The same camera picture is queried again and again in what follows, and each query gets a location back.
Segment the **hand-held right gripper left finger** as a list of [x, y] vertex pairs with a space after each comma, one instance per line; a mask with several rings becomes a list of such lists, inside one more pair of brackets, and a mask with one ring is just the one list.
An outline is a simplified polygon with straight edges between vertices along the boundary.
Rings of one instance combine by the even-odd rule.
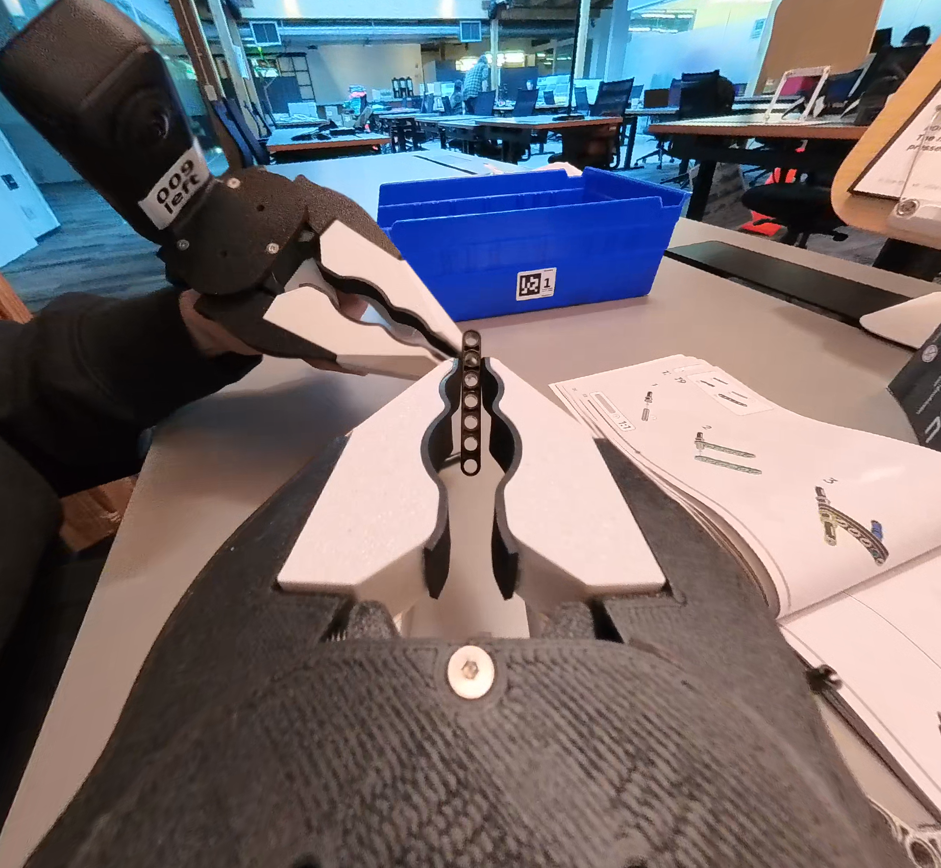
[[277, 576], [283, 590], [378, 602], [394, 616], [441, 596], [458, 367], [443, 363], [347, 435]]

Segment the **black perforated toy beam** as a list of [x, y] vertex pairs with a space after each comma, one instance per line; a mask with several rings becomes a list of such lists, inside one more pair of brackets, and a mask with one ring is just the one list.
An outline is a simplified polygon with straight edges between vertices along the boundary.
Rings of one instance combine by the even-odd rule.
[[481, 470], [483, 414], [481, 344], [481, 334], [476, 330], [467, 330], [463, 333], [459, 368], [460, 469], [467, 476], [475, 476]]

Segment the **person's left forearm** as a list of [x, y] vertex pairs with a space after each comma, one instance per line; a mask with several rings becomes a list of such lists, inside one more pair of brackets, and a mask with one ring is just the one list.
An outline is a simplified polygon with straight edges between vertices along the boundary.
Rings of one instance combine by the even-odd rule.
[[202, 354], [182, 322], [180, 293], [73, 293], [30, 321], [2, 322], [2, 440], [58, 467], [62, 497], [135, 474], [146, 430], [261, 363]]

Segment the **white desk with wooden edge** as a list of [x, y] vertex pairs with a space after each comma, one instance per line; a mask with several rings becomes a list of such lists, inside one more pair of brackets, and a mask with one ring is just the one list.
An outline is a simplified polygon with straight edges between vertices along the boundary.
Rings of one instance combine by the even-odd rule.
[[380, 187], [402, 182], [491, 177], [526, 172], [526, 167], [443, 149], [415, 153], [350, 156], [268, 167], [288, 178], [303, 176], [313, 183], [340, 192], [370, 215], [377, 215]]

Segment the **grey desk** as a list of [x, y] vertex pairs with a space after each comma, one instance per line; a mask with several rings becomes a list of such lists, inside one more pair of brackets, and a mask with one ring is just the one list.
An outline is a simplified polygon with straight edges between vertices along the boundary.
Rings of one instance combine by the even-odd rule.
[[[548, 386], [668, 355], [801, 415], [913, 442], [888, 383], [910, 351], [665, 258], [645, 298], [485, 320], [487, 354]], [[156, 432], [2, 830], [21, 866], [94, 767], [183, 592], [241, 522], [404, 381], [266, 359]]]

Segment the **dark wooden-edged desk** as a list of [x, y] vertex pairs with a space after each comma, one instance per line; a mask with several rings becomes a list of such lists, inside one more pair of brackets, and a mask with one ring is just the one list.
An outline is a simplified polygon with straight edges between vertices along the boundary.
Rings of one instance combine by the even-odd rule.
[[653, 124], [671, 153], [705, 174], [708, 165], [737, 164], [763, 171], [834, 174], [867, 126], [846, 121], [753, 121], [709, 118]]
[[471, 132], [479, 141], [499, 144], [501, 160], [512, 164], [529, 156], [533, 142], [556, 134], [562, 142], [561, 161], [579, 169], [611, 170], [619, 165], [621, 123], [621, 117], [486, 117], [477, 118]]

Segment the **person's left hand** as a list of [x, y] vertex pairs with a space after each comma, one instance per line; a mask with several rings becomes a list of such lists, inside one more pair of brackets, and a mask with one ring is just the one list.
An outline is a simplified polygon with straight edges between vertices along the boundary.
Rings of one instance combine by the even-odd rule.
[[180, 293], [179, 308], [182, 322], [196, 348], [209, 358], [237, 354], [260, 357], [260, 353], [197, 310], [199, 294], [186, 289]]

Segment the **blue storage bin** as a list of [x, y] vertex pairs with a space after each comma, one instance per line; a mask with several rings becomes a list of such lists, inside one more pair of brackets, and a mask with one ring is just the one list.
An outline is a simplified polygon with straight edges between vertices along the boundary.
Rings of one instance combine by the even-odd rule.
[[645, 297], [688, 192], [586, 168], [387, 183], [376, 220], [454, 321]]

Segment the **white instruction booklet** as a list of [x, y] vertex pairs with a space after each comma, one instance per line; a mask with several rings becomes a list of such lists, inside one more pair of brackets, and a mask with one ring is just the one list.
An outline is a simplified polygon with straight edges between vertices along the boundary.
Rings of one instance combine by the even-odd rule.
[[792, 649], [836, 675], [839, 708], [938, 812], [939, 456], [683, 355], [550, 388], [731, 547]]

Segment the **person's body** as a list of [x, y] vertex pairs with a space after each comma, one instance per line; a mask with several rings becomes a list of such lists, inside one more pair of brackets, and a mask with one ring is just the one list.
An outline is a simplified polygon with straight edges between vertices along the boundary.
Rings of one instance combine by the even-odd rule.
[[1, 649], [11, 638], [43, 557], [62, 525], [65, 483], [47, 460], [1, 442]]

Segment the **black toy set box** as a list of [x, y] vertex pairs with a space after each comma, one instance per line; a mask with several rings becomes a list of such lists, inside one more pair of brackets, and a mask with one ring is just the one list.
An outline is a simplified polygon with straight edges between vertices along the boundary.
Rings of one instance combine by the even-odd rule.
[[940, 450], [940, 328], [888, 384], [919, 445]]

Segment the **white display stand base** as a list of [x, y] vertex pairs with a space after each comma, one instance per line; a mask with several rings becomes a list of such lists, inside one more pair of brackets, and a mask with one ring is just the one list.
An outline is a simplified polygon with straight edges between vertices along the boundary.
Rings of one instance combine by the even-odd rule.
[[[893, 238], [919, 247], [922, 252], [940, 250], [939, 194], [933, 198], [905, 197], [890, 210], [887, 228]], [[939, 285], [935, 291], [865, 315], [862, 327], [869, 333], [897, 344], [919, 348], [931, 338], [940, 323]]]

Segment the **clear acrylic sign holder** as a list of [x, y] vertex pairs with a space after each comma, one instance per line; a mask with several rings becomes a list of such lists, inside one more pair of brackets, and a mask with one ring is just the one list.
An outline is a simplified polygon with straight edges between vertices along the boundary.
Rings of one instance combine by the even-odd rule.
[[802, 124], [816, 124], [822, 113], [827, 85], [831, 76], [829, 65], [797, 68], [785, 72], [763, 115], [763, 122], [780, 123], [796, 116]]

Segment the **pale patterned toy part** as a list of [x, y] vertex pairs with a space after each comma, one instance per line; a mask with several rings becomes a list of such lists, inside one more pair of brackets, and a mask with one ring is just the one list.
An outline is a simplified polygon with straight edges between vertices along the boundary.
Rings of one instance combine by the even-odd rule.
[[893, 839], [918, 867], [940, 867], [940, 825], [911, 826], [873, 798], [869, 803], [887, 824]]

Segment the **wooden divider panel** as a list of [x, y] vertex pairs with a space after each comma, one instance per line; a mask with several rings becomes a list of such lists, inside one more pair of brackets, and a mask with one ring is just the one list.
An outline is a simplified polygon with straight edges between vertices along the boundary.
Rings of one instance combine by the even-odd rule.
[[828, 67], [852, 71], [864, 62], [885, 0], [782, 0], [770, 26], [755, 95], [774, 89], [785, 72]]

